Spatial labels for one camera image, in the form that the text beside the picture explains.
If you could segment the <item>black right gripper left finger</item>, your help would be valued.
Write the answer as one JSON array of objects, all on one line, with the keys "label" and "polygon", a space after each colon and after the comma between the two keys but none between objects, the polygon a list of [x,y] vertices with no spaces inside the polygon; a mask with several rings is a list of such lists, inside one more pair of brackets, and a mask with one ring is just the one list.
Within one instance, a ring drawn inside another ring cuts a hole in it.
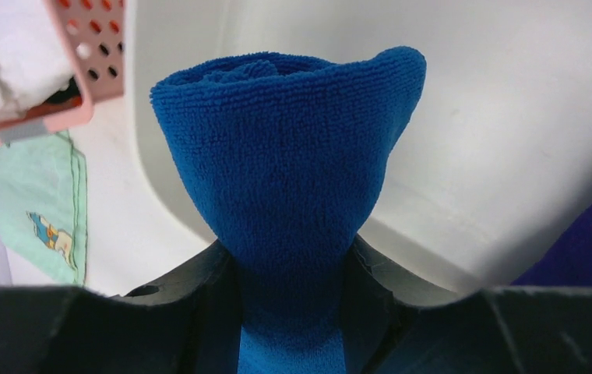
[{"label": "black right gripper left finger", "polygon": [[234,373],[241,303],[219,243],[125,296],[0,287],[0,373]]}]

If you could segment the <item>mint green cartoon towel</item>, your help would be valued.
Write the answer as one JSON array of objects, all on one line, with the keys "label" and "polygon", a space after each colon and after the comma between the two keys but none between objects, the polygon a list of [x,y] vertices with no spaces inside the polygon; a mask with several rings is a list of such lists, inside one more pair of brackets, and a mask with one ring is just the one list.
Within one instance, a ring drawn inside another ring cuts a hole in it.
[{"label": "mint green cartoon towel", "polygon": [[59,284],[86,278],[85,157],[67,132],[0,146],[2,244]]}]

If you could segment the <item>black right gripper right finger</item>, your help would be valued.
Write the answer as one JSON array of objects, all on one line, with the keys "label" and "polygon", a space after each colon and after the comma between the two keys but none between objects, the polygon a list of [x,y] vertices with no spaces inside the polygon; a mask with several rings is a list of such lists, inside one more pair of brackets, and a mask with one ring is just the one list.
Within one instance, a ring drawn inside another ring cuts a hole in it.
[{"label": "black right gripper right finger", "polygon": [[356,238],[340,309],[349,373],[592,373],[592,288],[463,298]]}]

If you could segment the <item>white plastic tub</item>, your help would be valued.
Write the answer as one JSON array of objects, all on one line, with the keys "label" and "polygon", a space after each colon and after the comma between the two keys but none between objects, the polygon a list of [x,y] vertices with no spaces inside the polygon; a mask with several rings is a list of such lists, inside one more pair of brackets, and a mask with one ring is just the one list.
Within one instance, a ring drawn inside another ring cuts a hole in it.
[{"label": "white plastic tub", "polygon": [[352,62],[407,45],[426,57],[361,236],[433,284],[467,293],[512,280],[592,203],[592,1],[129,1],[125,36],[139,160],[191,252],[214,236],[149,91],[255,51]]}]

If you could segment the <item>pink plastic basket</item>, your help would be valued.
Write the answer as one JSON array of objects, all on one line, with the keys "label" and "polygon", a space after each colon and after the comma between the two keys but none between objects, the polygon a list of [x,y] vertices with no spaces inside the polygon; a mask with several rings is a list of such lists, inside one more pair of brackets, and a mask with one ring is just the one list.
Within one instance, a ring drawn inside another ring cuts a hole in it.
[{"label": "pink plastic basket", "polygon": [[124,2],[42,2],[74,75],[22,118],[0,121],[0,145],[87,123],[95,104],[124,92]]}]

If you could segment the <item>blue towel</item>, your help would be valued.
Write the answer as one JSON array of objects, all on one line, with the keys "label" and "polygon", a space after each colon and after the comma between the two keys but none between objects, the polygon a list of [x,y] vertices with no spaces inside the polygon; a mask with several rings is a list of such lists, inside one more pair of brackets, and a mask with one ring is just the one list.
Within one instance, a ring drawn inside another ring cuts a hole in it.
[{"label": "blue towel", "polygon": [[260,52],[175,72],[151,89],[181,181],[236,262],[239,372],[344,372],[344,258],[426,68],[409,47],[344,64]]}]

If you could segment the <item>white cloth in basket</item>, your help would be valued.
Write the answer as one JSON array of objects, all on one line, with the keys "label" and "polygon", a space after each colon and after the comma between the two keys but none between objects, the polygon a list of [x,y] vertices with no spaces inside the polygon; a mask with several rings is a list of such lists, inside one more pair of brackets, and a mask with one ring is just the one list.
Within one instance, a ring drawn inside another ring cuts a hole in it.
[{"label": "white cloth in basket", "polygon": [[0,121],[66,87],[73,69],[42,1],[0,1]]}]

